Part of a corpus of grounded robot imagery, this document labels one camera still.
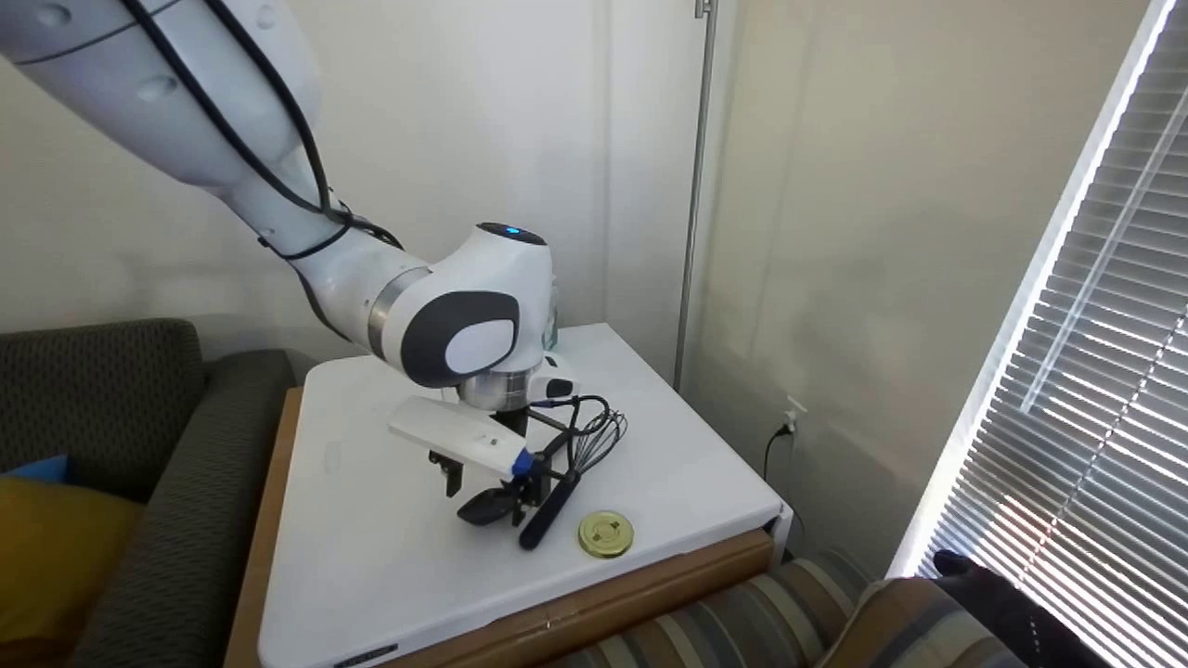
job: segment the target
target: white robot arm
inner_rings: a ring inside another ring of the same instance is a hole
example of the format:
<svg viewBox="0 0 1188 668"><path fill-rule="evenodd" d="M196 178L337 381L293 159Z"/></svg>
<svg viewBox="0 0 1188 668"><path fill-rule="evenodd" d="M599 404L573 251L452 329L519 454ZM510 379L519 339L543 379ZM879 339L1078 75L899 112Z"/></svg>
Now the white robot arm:
<svg viewBox="0 0 1188 668"><path fill-rule="evenodd" d="M422 264L349 215L311 139L314 68L284 0L0 0L0 53L133 154L220 196L301 274L331 329L485 414L525 404L552 339L551 243L479 222Z"/></svg>

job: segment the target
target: wall outlet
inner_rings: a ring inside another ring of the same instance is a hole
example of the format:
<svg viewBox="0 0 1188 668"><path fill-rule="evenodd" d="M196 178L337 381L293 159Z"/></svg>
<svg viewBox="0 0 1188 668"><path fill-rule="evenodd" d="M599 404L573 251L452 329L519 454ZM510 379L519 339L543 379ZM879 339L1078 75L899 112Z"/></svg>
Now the wall outlet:
<svg viewBox="0 0 1188 668"><path fill-rule="evenodd" d="M790 394L785 394L785 423L788 423L788 429L797 429L797 423L801 423L801 414L808 410L808 404L807 399L797 399L797 398L790 398Z"/></svg>

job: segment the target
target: couch cushion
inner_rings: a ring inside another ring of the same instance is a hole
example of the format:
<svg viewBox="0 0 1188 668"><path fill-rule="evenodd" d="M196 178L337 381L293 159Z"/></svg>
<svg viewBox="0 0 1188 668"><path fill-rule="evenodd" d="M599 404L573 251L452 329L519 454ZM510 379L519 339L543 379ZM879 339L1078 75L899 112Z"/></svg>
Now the couch cushion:
<svg viewBox="0 0 1188 668"><path fill-rule="evenodd" d="M60 665L87 627L142 508L0 475L0 665Z"/></svg>
<svg viewBox="0 0 1188 668"><path fill-rule="evenodd" d="M69 481L146 501L204 387L191 323L0 339L0 472L69 454Z"/></svg>
<svg viewBox="0 0 1188 668"><path fill-rule="evenodd" d="M850 566L801 555L552 665L818 665L856 597Z"/></svg>
<svg viewBox="0 0 1188 668"><path fill-rule="evenodd" d="M875 584L819 665L1020 668L985 622L929 577Z"/></svg>

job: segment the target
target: black cable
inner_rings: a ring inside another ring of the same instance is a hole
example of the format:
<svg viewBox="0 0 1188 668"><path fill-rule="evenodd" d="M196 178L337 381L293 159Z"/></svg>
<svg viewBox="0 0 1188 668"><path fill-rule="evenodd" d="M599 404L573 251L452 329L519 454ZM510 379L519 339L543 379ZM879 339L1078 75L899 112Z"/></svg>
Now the black cable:
<svg viewBox="0 0 1188 668"><path fill-rule="evenodd" d="M270 68L270 59L262 57L262 49L261 49L261 45L254 41L254 33L238 22L238 13L232 13L232 6L227 6L223 0L209 0L209 6L212 6L214 17L227 26L227 33L238 41L238 49L248 53L248 59L256 64L256 69L261 69L262 83L270 85L270 92L284 99L284 109L287 109L297 138L301 138L307 172L311 172L311 178L314 178L319 209L331 210L331 185L328 185L319 139L311 138L307 118L305 118L293 89L290 89L287 78Z"/></svg>
<svg viewBox="0 0 1188 668"><path fill-rule="evenodd" d="M546 538L546 532L552 527L552 520L561 517L563 501L584 481L584 475L599 469L624 438L624 414L611 410L609 399L599 394L584 394L569 399L537 399L530 407L563 407L563 404L573 410L569 410L569 426L556 438L563 438L569 472L556 477L543 508L519 532L519 549L535 549ZM599 404L599 414L578 426L584 404ZM546 444L537 460L551 475L552 475L551 460L556 454L556 438Z"/></svg>
<svg viewBox="0 0 1188 668"><path fill-rule="evenodd" d="M546 426L552 426L552 429L563 429L563 423L552 419L552 414L546 414L546 410L529 407L529 414L537 419L537 423L546 423Z"/></svg>
<svg viewBox="0 0 1188 668"><path fill-rule="evenodd" d="M276 189L284 194L290 205L305 209L305 210L322 210L319 205L307 205L305 196L297 196L277 173L270 173L262 165L262 159L246 143L246 138L238 138L238 128L227 123L223 109L209 95L209 89L196 83L196 75L185 68L185 59L180 57L180 49L171 45L171 38L157 26L157 17L146 10L142 0L123 0L123 6L139 17L139 26L146 28L146 38L151 41L151 49L167 59L167 68L180 75L180 83L185 85L185 92L196 99L196 109L214 123L214 128L223 135L223 139Z"/></svg>
<svg viewBox="0 0 1188 668"><path fill-rule="evenodd" d="M765 444L765 469L762 469L765 481L771 481L771 448L776 448L776 441L780 441L780 438L790 438L790 444L795 444L795 435L797 435L797 429L790 429L788 423L780 423L780 429L771 429L771 438L767 438L767 444Z"/></svg>
<svg viewBox="0 0 1188 668"><path fill-rule="evenodd" d="M328 232L322 241L301 250L301 251L277 251L284 261L305 261L305 256L314 256L322 251L328 243L333 243L337 237L347 237L347 231L363 231L395 250L406 250L390 231L366 222L366 217L357 217L349 209L333 209L331 205L331 185L328 185L328 173L322 173L322 159L319 159L319 148L314 148L314 138L307 128L307 118L293 95L293 89L287 85L287 78L270 68L270 59L261 53L261 45L248 38L248 28L232 13L232 6L223 0L209 0L209 6L214 10L214 17L227 26L227 33L248 53L248 59L256 64L256 69L262 75L262 83L270 85L270 92L277 95L277 104L287 109L297 138L301 138L301 148L305 148L305 159L307 159L307 172L314 178L314 189L319 189L319 205L297 196L248 143L246 138L232 126L232 118L220 112L220 104L209 95L209 89L196 83L196 75L185 68L185 59L180 57L180 49L171 45L171 38L157 26L151 10L146 10L142 0L123 0L123 6L133 13L133 22L146 28L146 38L151 41L151 49L167 59L167 68L180 75L180 83L185 85L185 92L192 95L192 104L209 114L209 123L223 135L223 139L277 194L287 196L290 205L305 209L305 210L314 210L314 215L328 215L337 222L333 232Z"/></svg>

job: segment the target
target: table top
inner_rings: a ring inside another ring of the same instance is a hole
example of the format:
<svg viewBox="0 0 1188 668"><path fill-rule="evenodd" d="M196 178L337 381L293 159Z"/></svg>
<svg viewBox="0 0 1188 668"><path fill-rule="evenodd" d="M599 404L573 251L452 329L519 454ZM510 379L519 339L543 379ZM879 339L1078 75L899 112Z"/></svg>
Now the table top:
<svg viewBox="0 0 1188 668"><path fill-rule="evenodd" d="M584 394L629 414L621 448L574 487L535 554L519 527L470 527L456 508L495 487L465 475L446 496L426 448L386 414L417 389L374 355L307 372L290 487L261 622L262 665L402 657L515 607L616 577L788 517L785 501L652 375L611 326L561 329ZM634 544L585 555L574 522L624 511Z"/></svg>

